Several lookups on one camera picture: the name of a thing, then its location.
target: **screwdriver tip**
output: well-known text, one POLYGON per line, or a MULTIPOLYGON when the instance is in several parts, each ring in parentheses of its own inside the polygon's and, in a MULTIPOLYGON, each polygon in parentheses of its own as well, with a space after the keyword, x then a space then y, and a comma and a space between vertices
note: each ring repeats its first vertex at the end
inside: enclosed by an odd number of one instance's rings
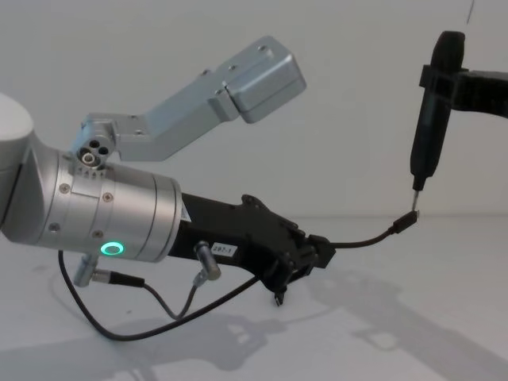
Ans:
POLYGON ((416 190, 414 192, 414 196, 413 196, 413 206, 411 207, 411 210, 412 211, 415 211, 416 210, 416 207, 418 205, 418 196, 420 195, 420 192, 418 190, 416 190))

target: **white label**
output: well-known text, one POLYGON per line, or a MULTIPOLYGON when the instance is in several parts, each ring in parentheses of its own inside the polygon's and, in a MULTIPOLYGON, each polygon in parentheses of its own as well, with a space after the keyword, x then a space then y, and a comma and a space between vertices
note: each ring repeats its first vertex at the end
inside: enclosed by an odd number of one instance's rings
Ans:
POLYGON ((215 256, 234 256, 237 249, 238 247, 233 246, 232 244, 220 244, 215 242, 212 245, 212 254, 215 256))
POLYGON ((182 202, 182 216, 180 217, 180 220, 192 222, 191 216, 189 215, 189 212, 187 212, 187 208, 185 207, 185 204, 182 202))

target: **silver cylindrical housing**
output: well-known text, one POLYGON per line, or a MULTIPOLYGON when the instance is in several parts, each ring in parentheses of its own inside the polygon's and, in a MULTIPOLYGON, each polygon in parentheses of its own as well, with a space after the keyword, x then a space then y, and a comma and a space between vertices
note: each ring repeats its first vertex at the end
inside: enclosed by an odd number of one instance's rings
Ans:
POLYGON ((8 215, 3 229, 11 241, 149 262, 162 260, 175 242, 182 194, 174 179, 120 165, 90 170, 48 147, 36 148, 23 172, 10 208, 17 215, 8 215), (35 181, 35 167, 52 175, 35 181))

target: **white wall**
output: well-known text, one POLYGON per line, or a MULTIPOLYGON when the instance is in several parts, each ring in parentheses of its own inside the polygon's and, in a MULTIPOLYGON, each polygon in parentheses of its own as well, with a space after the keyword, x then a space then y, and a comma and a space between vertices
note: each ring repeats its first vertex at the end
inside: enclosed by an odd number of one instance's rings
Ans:
MULTIPOLYGON (((298 58, 309 84, 258 125, 235 121, 168 162, 142 164, 183 190, 242 193, 290 216, 398 214, 410 205, 409 155, 422 64, 445 29, 466 31, 465 65, 508 71, 500 0, 4 0, 0 91, 37 132, 71 146, 89 112, 138 113, 263 35, 298 58)), ((508 122, 454 114, 427 213, 508 212, 508 122)))

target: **white table surface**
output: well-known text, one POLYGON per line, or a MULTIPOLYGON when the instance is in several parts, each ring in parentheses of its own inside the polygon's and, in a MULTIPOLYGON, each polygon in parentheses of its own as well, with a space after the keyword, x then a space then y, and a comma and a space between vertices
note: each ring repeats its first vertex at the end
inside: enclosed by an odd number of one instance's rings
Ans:
MULTIPOLYGON (((386 218, 303 219, 338 241, 370 238, 386 218)), ((0 379, 390 380, 508 379, 508 218, 422 218, 372 248, 339 252, 291 285, 277 308, 258 284, 213 313, 136 343, 100 337, 71 300, 56 253, 1 241, 0 379)), ((66 255, 74 269, 79 256, 66 255)), ((144 276, 177 308, 195 262, 103 260, 144 276)), ((245 281, 223 268, 194 307, 245 281)), ((143 290, 93 284, 90 309, 118 332, 167 321, 143 290)))

